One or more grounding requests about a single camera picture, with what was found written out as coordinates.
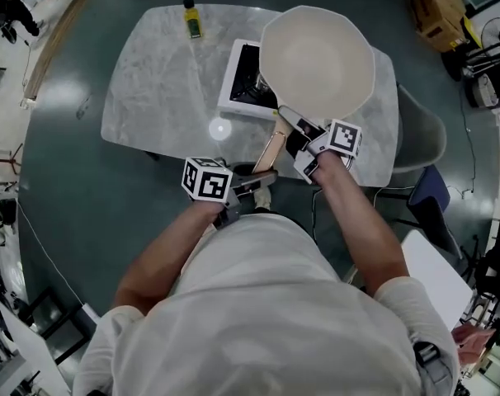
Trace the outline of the long wooden plank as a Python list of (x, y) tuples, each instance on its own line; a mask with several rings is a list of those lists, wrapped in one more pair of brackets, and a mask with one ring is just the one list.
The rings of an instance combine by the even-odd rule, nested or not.
[(68, 31), (73, 26), (73, 23), (78, 18), (86, 3), (87, 0), (70, 0), (69, 5), (63, 11), (59, 20), (52, 26), (49, 37), (45, 42), (45, 47), (36, 61), (30, 78), (24, 85), (23, 98), (26, 101), (36, 101), (53, 57), (58, 52)]

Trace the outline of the person's left forearm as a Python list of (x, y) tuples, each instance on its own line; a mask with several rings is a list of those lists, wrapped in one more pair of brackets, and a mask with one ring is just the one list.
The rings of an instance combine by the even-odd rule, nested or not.
[(113, 306), (130, 306), (147, 314), (166, 299), (204, 232), (224, 206), (195, 201), (179, 214), (128, 267)]

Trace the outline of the white bucket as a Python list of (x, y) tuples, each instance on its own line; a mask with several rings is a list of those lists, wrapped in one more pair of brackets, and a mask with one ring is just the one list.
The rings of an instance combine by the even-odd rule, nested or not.
[(476, 108), (494, 108), (498, 104), (497, 93), (487, 74), (473, 80), (470, 87), (470, 104)]

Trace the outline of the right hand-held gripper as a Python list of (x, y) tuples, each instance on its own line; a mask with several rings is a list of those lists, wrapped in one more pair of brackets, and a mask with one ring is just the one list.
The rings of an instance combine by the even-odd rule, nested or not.
[(360, 127), (332, 120), (329, 127), (323, 128), (285, 105), (279, 107), (278, 114), (292, 132), (294, 169), (307, 183), (313, 183), (311, 176), (318, 169), (317, 157), (321, 153), (334, 152), (346, 170), (351, 168), (361, 146)]

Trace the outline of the dark blue chair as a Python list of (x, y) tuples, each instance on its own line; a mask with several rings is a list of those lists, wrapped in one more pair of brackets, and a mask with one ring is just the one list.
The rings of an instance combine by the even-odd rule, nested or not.
[(463, 254), (444, 216), (449, 204), (450, 194), (438, 169), (434, 165), (426, 167), (409, 195), (407, 207), (430, 243), (462, 260)]

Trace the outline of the white power strip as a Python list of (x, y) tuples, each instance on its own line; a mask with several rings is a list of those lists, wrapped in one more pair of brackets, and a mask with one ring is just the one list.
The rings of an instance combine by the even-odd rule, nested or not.
[(98, 324), (101, 317), (88, 303), (83, 304), (82, 310), (95, 324)]

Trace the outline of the grey shell chair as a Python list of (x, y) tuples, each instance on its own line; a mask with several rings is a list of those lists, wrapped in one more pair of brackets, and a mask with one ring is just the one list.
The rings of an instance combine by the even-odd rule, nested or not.
[(393, 174), (417, 171), (439, 161), (446, 151), (446, 127), (439, 116), (420, 104), (402, 85), (399, 136)]

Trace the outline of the cream frying pan wooden handle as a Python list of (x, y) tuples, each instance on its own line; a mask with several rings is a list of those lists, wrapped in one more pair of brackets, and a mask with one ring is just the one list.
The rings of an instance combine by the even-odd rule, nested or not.
[[(347, 17), (318, 7), (291, 8), (264, 27), (259, 71), (279, 107), (323, 128), (347, 122), (375, 88), (375, 56), (366, 38)], [(256, 167), (272, 167), (285, 149), (292, 157), (292, 132), (278, 114)]]

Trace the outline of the grey marble table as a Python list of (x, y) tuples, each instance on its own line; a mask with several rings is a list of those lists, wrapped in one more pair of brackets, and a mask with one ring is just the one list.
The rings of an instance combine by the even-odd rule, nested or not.
[[(220, 89), (236, 39), (261, 44), (264, 27), (284, 12), (225, 4), (198, 7), (203, 36), (191, 39), (181, 6), (142, 15), (120, 53), (106, 95), (101, 136), (148, 153), (174, 158), (206, 156), (228, 164), (257, 163), (275, 120), (222, 112)], [(375, 56), (375, 88), (346, 117), (361, 127), (351, 174), (361, 186), (386, 186), (399, 132), (399, 99), (389, 56)], [(273, 166), (295, 178), (294, 159), (282, 150)]]

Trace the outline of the brown cardboard box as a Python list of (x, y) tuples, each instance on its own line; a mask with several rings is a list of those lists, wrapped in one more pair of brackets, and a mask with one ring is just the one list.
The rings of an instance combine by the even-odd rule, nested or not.
[(409, 7), (416, 32), (434, 50), (446, 53), (463, 45), (483, 48), (463, 0), (409, 0)]

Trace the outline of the person's white shirt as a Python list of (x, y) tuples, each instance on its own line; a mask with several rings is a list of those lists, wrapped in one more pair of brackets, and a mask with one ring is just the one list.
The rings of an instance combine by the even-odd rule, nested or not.
[(147, 314), (101, 317), (73, 396), (422, 396), (415, 342), (439, 348), (454, 393), (456, 346), (419, 280), (367, 295), (298, 224), (252, 214), (203, 238)]

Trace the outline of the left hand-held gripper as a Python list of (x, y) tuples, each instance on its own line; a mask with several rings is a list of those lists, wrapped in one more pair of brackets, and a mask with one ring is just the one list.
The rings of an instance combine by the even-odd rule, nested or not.
[(216, 229), (239, 219), (242, 198), (251, 195), (254, 189), (270, 186), (278, 178), (278, 172), (273, 167), (257, 168), (256, 163), (234, 163), (232, 171), (213, 158), (185, 159), (181, 186), (188, 196), (192, 200), (223, 206), (214, 221)]

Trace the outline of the white induction cooktop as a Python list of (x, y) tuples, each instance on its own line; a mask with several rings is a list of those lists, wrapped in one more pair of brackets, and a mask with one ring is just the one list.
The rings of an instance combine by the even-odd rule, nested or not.
[(260, 44), (236, 39), (230, 52), (217, 107), (222, 112), (275, 120), (278, 101), (259, 71)]

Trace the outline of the person's right forearm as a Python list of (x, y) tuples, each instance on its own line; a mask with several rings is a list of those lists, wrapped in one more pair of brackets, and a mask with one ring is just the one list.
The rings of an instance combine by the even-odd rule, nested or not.
[(367, 293), (373, 296), (386, 282), (408, 276), (399, 240), (341, 158), (326, 151), (317, 160), (318, 168), (312, 178), (323, 190)]

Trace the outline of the white folding table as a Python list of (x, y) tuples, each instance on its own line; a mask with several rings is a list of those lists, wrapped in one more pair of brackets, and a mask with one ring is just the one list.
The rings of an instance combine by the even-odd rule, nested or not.
[(452, 330), (459, 323), (473, 291), (418, 230), (412, 229), (401, 247), (410, 276), (424, 285), (433, 307)]

